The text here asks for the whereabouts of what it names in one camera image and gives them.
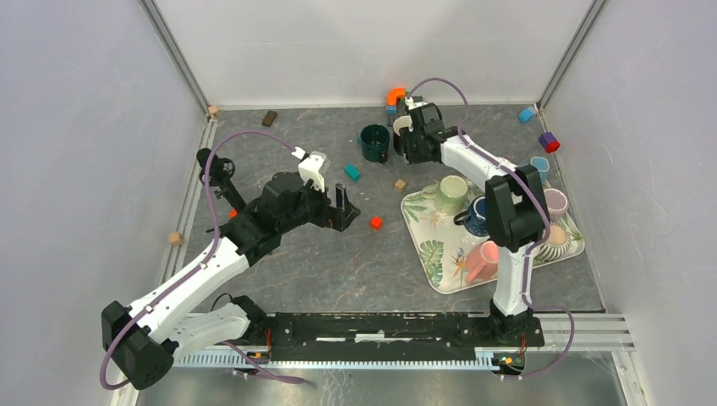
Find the dark green mug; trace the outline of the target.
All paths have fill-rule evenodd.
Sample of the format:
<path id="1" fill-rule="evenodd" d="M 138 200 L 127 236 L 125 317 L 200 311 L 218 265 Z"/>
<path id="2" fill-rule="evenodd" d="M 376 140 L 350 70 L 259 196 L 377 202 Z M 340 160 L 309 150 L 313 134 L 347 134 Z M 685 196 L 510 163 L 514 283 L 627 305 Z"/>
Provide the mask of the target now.
<path id="1" fill-rule="evenodd" d="M 388 128 L 380 124 L 364 127 L 359 134 L 362 156 L 368 162 L 387 163 L 391 136 Z"/>

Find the black octagonal mug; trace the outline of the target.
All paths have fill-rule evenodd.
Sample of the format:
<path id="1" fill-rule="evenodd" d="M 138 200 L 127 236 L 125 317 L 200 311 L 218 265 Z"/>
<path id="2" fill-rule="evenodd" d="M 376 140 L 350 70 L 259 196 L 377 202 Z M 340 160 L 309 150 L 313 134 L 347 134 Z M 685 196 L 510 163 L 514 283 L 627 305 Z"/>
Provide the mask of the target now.
<path id="1" fill-rule="evenodd" d="M 412 130 L 412 119 L 408 115 L 403 115 L 398 118 L 396 118 L 393 121 L 392 124 L 392 133 L 393 133 L 393 147 L 394 151 L 399 156 L 405 156 L 407 147 L 406 147 L 406 141 L 403 138 L 405 134 L 409 134 Z"/>

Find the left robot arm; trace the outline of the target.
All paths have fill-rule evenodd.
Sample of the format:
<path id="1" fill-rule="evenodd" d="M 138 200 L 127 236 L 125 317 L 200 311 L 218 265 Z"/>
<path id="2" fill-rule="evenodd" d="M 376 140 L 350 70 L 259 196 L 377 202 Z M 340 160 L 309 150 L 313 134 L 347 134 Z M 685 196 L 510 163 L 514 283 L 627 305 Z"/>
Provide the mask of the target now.
<path id="1" fill-rule="evenodd" d="M 180 272 L 129 305 L 113 301 L 103 309 L 101 385 L 123 387 L 107 381 L 109 364 L 123 372 L 126 383 L 142 390 L 161 380 L 176 360 L 211 345 L 236 339 L 258 343 L 265 336 L 265 321 L 239 304 L 194 317 L 189 312 L 278 248 L 284 234 L 308 223 L 342 232 L 360 214 L 341 184 L 331 200 L 327 191 L 298 173 L 275 174 L 260 196 L 221 225 L 212 242 Z"/>

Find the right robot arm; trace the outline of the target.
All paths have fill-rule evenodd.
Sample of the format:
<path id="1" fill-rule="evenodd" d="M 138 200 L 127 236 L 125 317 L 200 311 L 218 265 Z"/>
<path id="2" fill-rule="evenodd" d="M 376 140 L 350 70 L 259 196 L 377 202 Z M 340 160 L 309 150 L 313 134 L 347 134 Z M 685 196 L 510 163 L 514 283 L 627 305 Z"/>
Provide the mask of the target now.
<path id="1" fill-rule="evenodd" d="M 434 103 L 409 101 L 406 112 L 411 123 L 400 131 L 405 161 L 442 163 L 484 191 L 487 231 L 498 247 L 497 283 L 488 316 L 468 329 L 468 340 L 479 346 L 544 345 L 529 303 L 534 251 L 550 231 L 539 172 L 499 162 L 460 127 L 446 127 Z"/>

